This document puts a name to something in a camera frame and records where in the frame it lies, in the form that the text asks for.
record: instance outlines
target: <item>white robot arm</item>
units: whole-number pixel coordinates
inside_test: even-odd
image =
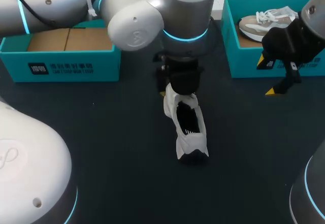
[[[0,37],[72,27],[87,17],[86,0],[24,1],[1,0]],[[92,4],[105,20],[112,42],[121,50],[133,51],[150,44],[162,30],[182,45],[201,37],[208,28],[213,1],[92,0]]]

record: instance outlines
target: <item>shoe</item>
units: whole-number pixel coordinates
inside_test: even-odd
[[[256,16],[247,16],[239,21],[239,30],[250,39],[262,42],[262,38],[273,27],[286,28],[298,13],[289,7],[272,9],[266,12],[256,12]]]
[[[171,84],[166,87],[164,97],[165,115],[174,121],[177,132],[177,158],[190,155],[194,151],[209,156],[207,148],[207,133],[202,111],[195,94],[177,94]]]

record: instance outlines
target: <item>cardboard box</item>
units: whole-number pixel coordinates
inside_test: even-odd
[[[284,77],[285,69],[281,61],[272,64],[272,69],[257,70],[256,66],[262,54],[262,45],[243,37],[239,31],[238,21],[249,15],[256,15],[257,11],[278,9],[289,6],[296,12],[309,0],[224,0],[221,32],[228,63],[233,78]],[[325,51],[300,68],[302,76],[325,75]]]
[[[102,20],[4,38],[0,58],[14,82],[118,81],[121,52]]]

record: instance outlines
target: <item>black table surface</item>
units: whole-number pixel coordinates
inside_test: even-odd
[[[0,96],[53,127],[78,180],[79,223],[291,223],[289,192],[325,138],[325,79],[232,79],[221,37],[197,92],[210,159],[177,161],[173,122],[156,92],[154,47],[123,53],[116,83],[12,82]]]

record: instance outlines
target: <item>white shoelace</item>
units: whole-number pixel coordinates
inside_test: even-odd
[[[256,20],[258,23],[262,24],[266,21],[268,22],[278,22],[279,18],[288,17],[289,15],[274,16],[276,9],[267,10],[266,12],[256,12]]]

